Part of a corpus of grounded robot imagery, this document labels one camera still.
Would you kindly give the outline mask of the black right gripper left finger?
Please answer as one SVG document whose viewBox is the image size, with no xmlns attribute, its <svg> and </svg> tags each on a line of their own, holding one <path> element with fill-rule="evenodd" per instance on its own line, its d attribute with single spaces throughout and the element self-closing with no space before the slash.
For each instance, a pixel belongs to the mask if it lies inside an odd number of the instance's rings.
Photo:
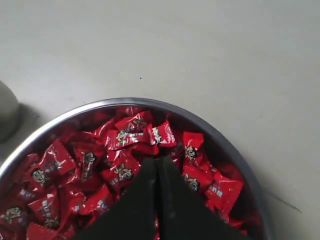
<svg viewBox="0 0 320 240">
<path fill-rule="evenodd" d="M 125 193 L 91 225 L 77 233 L 76 240 L 153 240 L 156 235 L 155 189 L 157 165 L 144 160 Z"/>
</svg>

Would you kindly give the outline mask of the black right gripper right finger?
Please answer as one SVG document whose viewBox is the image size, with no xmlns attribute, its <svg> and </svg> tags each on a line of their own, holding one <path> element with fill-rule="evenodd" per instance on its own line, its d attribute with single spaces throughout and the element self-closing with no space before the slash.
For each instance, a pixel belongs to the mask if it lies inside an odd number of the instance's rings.
<svg viewBox="0 0 320 240">
<path fill-rule="evenodd" d="M 224 223 L 185 184 L 169 157 L 157 163 L 160 190 L 158 209 L 161 240 L 246 240 L 248 237 Z"/>
</svg>

